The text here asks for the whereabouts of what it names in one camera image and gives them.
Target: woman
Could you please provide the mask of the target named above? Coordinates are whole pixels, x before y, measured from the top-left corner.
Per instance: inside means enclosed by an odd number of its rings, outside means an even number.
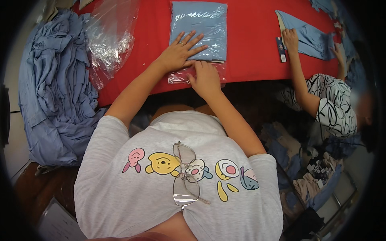
[[[74,187],[76,217],[88,238],[155,233],[159,240],[176,241],[279,239],[283,214],[276,161],[222,93],[216,69],[186,60],[207,48],[191,49],[203,38],[189,42],[194,34],[181,40],[180,33],[99,121]],[[156,83],[190,65],[197,72],[196,79],[189,76],[193,89],[217,117],[193,110],[165,113],[129,138],[130,121]],[[173,195],[186,190],[176,191],[175,182],[185,183],[196,197],[197,189],[190,187],[197,184],[200,199],[178,206]]]
[[[338,59],[338,76],[315,74],[305,80],[298,53],[296,29],[285,29],[286,44],[292,70],[293,89],[286,88],[277,98],[293,110],[305,110],[330,134],[347,138],[373,124],[374,100],[369,91],[357,95],[344,81],[344,62],[338,45],[332,49]]]

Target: red tablecloth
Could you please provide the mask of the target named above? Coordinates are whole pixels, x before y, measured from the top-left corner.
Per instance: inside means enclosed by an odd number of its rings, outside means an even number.
[[[92,12],[95,3],[87,5],[78,13]],[[289,13],[323,32],[334,32],[330,17],[323,11],[316,12],[309,0],[215,0],[228,3],[227,31],[227,81],[255,81],[289,79],[290,63],[281,63],[275,37],[280,28],[275,10]],[[115,77],[99,91],[99,105],[111,104],[126,86],[142,73],[169,44],[171,8],[169,0],[141,0],[135,43],[125,65]],[[336,59],[323,61],[304,54],[300,60],[305,78],[313,74],[337,75]],[[188,88],[188,84],[168,84],[165,76],[152,93]]]

